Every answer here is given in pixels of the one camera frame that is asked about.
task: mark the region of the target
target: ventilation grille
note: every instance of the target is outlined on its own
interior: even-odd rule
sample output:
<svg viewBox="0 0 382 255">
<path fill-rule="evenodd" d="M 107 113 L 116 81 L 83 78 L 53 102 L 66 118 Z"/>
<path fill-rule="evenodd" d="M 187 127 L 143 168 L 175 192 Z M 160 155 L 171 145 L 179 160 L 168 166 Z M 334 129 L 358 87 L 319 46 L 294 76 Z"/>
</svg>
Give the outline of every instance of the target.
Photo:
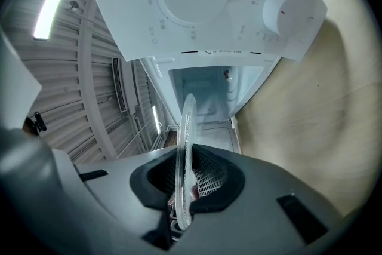
<svg viewBox="0 0 382 255">
<path fill-rule="evenodd" d="M 175 165 L 176 154 L 152 168 L 148 173 L 149 182 L 168 197 L 171 197 L 175 191 Z M 196 176 L 201 198 L 219 189 L 227 177 L 220 165 L 196 150 L 192 155 L 192 171 Z"/>
<path fill-rule="evenodd" d="M 198 181 L 199 196 L 203 197 L 213 193 L 223 185 L 226 180 L 226 172 L 207 156 L 200 153 L 196 153 L 194 156 L 195 155 L 197 155 L 198 158 L 196 159 L 193 172 Z"/>
<path fill-rule="evenodd" d="M 121 113 L 123 113 L 123 112 L 126 112 L 127 110 L 126 110 L 124 95 L 122 93 L 121 77 L 119 75 L 119 59 L 117 57 L 113 57 L 112 63 L 113 63 L 112 66 L 113 66 L 114 86 L 115 86 L 115 91 L 117 93 L 119 110 L 121 111 Z"/>
</svg>

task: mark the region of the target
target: round plastic disc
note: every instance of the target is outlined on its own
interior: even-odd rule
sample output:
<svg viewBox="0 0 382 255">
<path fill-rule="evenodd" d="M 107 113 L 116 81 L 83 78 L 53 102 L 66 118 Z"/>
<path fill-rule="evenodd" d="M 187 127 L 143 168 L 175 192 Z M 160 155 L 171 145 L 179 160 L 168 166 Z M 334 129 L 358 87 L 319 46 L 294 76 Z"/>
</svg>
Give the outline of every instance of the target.
<svg viewBox="0 0 382 255">
<path fill-rule="evenodd" d="M 191 224 L 192 145 L 196 140 L 196 100 L 188 94 L 183 106 L 175 166 L 175 209 L 179 227 Z"/>
</svg>

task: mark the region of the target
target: black slot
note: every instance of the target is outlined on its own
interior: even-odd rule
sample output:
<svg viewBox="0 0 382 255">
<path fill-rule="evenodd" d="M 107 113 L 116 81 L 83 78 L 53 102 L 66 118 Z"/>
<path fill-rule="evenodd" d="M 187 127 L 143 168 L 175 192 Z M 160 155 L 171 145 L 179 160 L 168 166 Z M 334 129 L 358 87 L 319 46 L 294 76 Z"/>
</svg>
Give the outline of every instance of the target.
<svg viewBox="0 0 382 255">
<path fill-rule="evenodd" d="M 168 211 L 167 203 L 175 189 L 176 154 L 174 149 L 131 174 L 131 190 L 145 207 Z M 214 179 L 215 184 L 205 187 L 209 194 L 199 195 L 200 198 L 191 203 L 191 215 L 224 210 L 244 188 L 245 176 L 241 169 L 199 145 L 192 146 L 192 170 L 199 183 Z"/>
<path fill-rule="evenodd" d="M 86 172 L 86 173 L 81 173 L 79 175 L 79 178 L 84 182 L 84 181 L 89 181 L 96 179 L 101 176 L 106 176 L 109 173 L 106 170 L 97 170 L 97 171 L 92 171 L 92 172 Z"/>
<path fill-rule="evenodd" d="M 306 244 L 320 238 L 328 229 L 294 195 L 277 199 Z"/>
</svg>

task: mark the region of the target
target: corrugated metal wall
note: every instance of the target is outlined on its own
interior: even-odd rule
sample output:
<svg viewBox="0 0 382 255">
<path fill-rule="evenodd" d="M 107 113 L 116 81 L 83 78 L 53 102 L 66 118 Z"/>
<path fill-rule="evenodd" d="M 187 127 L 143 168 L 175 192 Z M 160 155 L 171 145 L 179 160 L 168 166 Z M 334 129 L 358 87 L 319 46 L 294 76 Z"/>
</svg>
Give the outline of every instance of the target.
<svg viewBox="0 0 382 255">
<path fill-rule="evenodd" d="M 41 137 L 52 148 L 67 152 L 74 163 L 100 161 L 104 159 L 104 153 L 85 114 L 78 79 L 81 17 L 68 11 L 71 0 L 62 0 L 49 40 L 33 40 L 33 30 L 43 1 L 13 0 L 2 19 L 4 31 L 20 58 L 42 85 L 29 116 L 33 119 L 35 111 L 41 113 L 47 125 L 47 131 L 42 132 Z M 87 0 L 75 1 L 79 4 L 77 13 L 83 14 Z M 140 137 L 134 138 L 137 134 L 134 119 L 119 111 L 113 83 L 111 57 L 121 57 L 121 54 L 98 9 L 94 21 L 91 61 L 101 117 L 119 157 L 135 155 L 144 148 Z M 143 97 L 148 107 L 146 89 L 143 89 Z"/>
<path fill-rule="evenodd" d="M 134 61 L 134 73 L 135 81 L 137 83 L 138 101 L 141 108 L 143 122 L 146 126 L 146 131 L 149 135 L 150 141 L 153 143 L 158 136 L 158 132 L 156 130 L 155 119 L 152 110 L 153 105 L 149 90 L 150 80 L 148 79 L 140 60 Z"/>
</svg>

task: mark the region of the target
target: gray plastic housing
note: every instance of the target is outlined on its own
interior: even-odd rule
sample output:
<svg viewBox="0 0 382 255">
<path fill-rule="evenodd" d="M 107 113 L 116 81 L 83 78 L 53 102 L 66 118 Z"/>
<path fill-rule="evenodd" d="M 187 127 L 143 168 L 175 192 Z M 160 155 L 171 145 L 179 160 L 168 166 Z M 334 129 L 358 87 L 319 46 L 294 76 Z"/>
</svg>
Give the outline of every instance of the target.
<svg viewBox="0 0 382 255">
<path fill-rule="evenodd" d="M 130 188 L 130 174 L 171 150 L 98 164 L 72 165 L 22 131 L 0 131 L 0 181 L 31 233 L 60 253 L 165 254 L 140 239 L 156 229 L 161 212 L 143 207 Z M 287 254 L 332 242 L 340 214 L 320 194 L 268 162 L 203 146 L 245 175 L 240 195 L 223 211 L 195 214 L 192 225 L 168 251 L 173 254 Z M 105 169 L 109 175 L 82 182 L 78 173 Z M 294 193 L 329 232 L 306 247 L 276 199 Z M 341 233 L 339 229 L 333 235 Z"/>
</svg>

